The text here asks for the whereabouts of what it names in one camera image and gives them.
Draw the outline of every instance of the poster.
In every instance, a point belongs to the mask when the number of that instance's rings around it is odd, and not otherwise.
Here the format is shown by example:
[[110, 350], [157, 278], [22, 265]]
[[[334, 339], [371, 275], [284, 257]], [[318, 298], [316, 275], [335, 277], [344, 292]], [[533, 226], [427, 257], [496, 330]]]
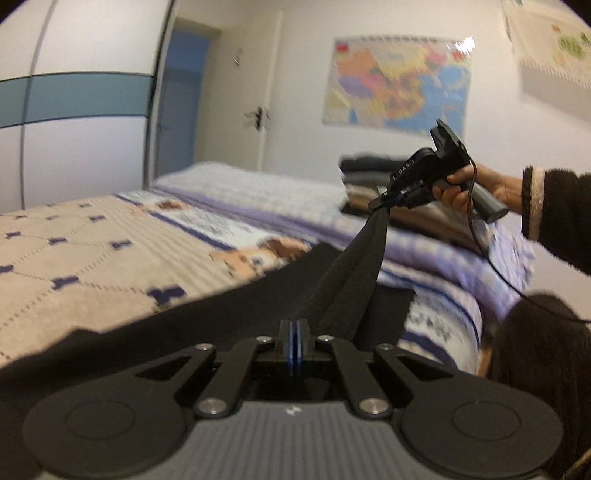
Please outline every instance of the poster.
[[429, 132], [441, 118], [462, 136], [472, 38], [337, 39], [323, 122]]

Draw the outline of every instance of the human hand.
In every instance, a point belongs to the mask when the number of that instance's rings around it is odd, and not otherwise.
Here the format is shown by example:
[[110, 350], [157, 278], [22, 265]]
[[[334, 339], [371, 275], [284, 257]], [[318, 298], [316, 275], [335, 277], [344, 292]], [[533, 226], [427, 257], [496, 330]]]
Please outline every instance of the human hand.
[[[506, 204], [509, 210], [521, 214], [521, 179], [502, 175], [480, 164], [477, 165], [477, 169], [478, 183], [491, 192], [497, 200]], [[472, 165], [466, 165], [447, 177], [447, 181], [454, 186], [445, 191], [439, 187], [433, 187], [433, 195], [446, 207], [467, 215], [468, 190], [462, 192], [457, 184], [469, 181], [473, 176], [474, 168]]]

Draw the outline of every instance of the sleeve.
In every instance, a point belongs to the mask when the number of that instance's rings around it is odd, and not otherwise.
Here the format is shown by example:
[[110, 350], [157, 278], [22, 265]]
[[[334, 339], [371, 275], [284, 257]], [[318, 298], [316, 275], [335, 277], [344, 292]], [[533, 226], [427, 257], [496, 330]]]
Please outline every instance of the sleeve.
[[521, 203], [523, 235], [591, 275], [591, 174], [528, 167]]

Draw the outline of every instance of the black plastic part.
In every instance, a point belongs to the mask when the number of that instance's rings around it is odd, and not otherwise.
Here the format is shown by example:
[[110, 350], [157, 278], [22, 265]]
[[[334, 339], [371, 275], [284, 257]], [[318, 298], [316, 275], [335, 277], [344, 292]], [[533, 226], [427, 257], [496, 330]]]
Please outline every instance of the black plastic part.
[[[222, 366], [195, 402], [193, 407], [195, 415], [201, 418], [223, 418], [234, 411], [242, 388], [250, 374], [252, 361], [256, 357], [258, 347], [259, 344], [254, 338], [240, 340], [234, 345], [232, 350], [228, 352]], [[199, 404], [208, 398], [222, 400], [226, 404], [226, 410], [213, 415], [202, 412], [199, 409]]]
[[[340, 375], [351, 410], [363, 419], [373, 420], [388, 417], [392, 413], [388, 397], [369, 370], [363, 355], [355, 346], [351, 342], [335, 338], [332, 342], [326, 344], [325, 348], [330, 349], [335, 359], [335, 366]], [[364, 412], [359, 405], [367, 398], [383, 400], [388, 404], [388, 408], [378, 414]]]
[[[457, 135], [441, 120], [431, 130], [437, 151], [431, 148], [417, 150], [398, 170], [392, 172], [388, 191], [369, 202], [369, 209], [380, 206], [414, 208], [432, 201], [433, 185], [444, 182], [456, 170], [470, 164], [464, 145]], [[474, 208], [486, 223], [504, 217], [509, 209], [481, 185], [475, 184], [472, 192]]]
[[413, 394], [402, 414], [404, 439], [419, 458], [444, 473], [516, 478], [541, 468], [558, 448], [560, 420], [537, 398], [461, 372], [450, 376], [436, 364], [402, 355], [432, 369], [434, 380], [420, 380], [401, 362], [397, 349], [376, 350], [376, 363], [389, 368]]
[[[180, 445], [187, 425], [174, 395], [214, 356], [213, 349], [188, 349], [51, 395], [25, 419], [25, 444], [44, 469], [65, 478], [111, 479], [142, 472]], [[141, 376], [181, 358], [189, 360], [168, 380]]]
[[497, 200], [479, 183], [475, 183], [472, 189], [472, 203], [480, 218], [486, 223], [496, 222], [509, 213], [507, 205]]
[[[282, 327], [287, 330], [289, 323]], [[243, 388], [255, 377], [284, 382], [289, 388], [276, 392], [274, 400], [292, 402], [306, 381], [328, 380], [331, 400], [347, 398], [356, 417], [387, 418], [419, 462], [451, 478], [530, 478], [560, 444], [557, 415], [529, 394], [397, 347], [363, 353], [338, 338], [312, 347], [306, 321], [293, 323], [303, 363], [297, 378], [285, 369], [287, 351], [282, 349], [280, 355], [271, 343], [245, 339], [215, 360], [215, 349], [186, 349], [45, 398], [27, 416], [25, 444], [45, 470], [64, 478], [136, 475], [165, 461], [183, 444], [194, 420], [187, 415], [189, 408], [179, 406], [188, 385], [201, 387], [192, 391], [186, 405], [199, 396], [193, 411], [217, 419], [239, 411], [242, 400], [264, 400]], [[217, 368], [213, 377], [212, 368]], [[397, 402], [401, 395], [402, 403]], [[206, 398], [223, 400], [228, 407], [220, 414], [203, 414], [197, 407]], [[366, 398], [382, 399], [389, 407], [381, 414], [366, 413], [359, 406]]]

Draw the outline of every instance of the black cable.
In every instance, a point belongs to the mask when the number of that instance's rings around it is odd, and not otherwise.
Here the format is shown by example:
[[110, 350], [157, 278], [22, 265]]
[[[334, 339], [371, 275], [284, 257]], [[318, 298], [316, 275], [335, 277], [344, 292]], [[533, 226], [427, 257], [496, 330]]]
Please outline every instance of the black cable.
[[491, 268], [494, 270], [494, 272], [499, 276], [499, 278], [514, 292], [517, 293], [517, 295], [519, 295], [523, 300], [531, 303], [532, 305], [534, 305], [535, 307], [538, 307], [541, 310], [544, 310], [547, 313], [550, 313], [552, 315], [557, 316], [558, 318], [561, 318], [563, 320], [568, 320], [570, 322], [579, 322], [579, 323], [591, 323], [591, 320], [583, 320], [583, 319], [579, 319], [576, 317], [567, 317], [564, 315], [560, 315], [559, 313], [555, 312], [554, 310], [550, 310], [549, 308], [544, 307], [543, 305], [540, 305], [539, 303], [537, 303], [536, 301], [532, 300], [531, 298], [529, 298], [527, 295], [525, 295], [524, 293], [521, 292], [521, 290], [519, 290], [518, 288], [516, 288], [515, 286], [513, 286], [513, 284], [511, 284], [511, 282], [509, 280], [507, 280], [503, 274], [498, 270], [498, 268], [495, 267], [495, 264], [492, 262], [491, 258], [488, 255], [488, 252], [484, 249], [484, 247], [482, 246], [482, 244], [480, 243], [480, 240], [478, 240], [478, 236], [474, 230], [474, 224], [473, 224], [473, 216], [472, 216], [472, 192], [474, 190], [474, 185], [476, 184], [476, 178], [478, 177], [478, 168], [476, 167], [476, 163], [474, 162], [474, 160], [472, 160], [470, 158], [470, 163], [472, 164], [472, 167], [474, 168], [474, 176], [472, 177], [472, 181], [470, 182], [470, 187], [468, 188], [468, 204], [467, 204], [467, 215], [468, 215], [468, 226], [470, 227], [470, 233], [472, 234], [472, 238], [474, 240], [474, 243], [476, 244], [476, 246], [478, 247], [478, 250], [480, 251], [480, 253], [482, 254], [482, 256], [484, 258], [486, 258], [487, 262], [489, 263], [489, 265], [491, 266]]

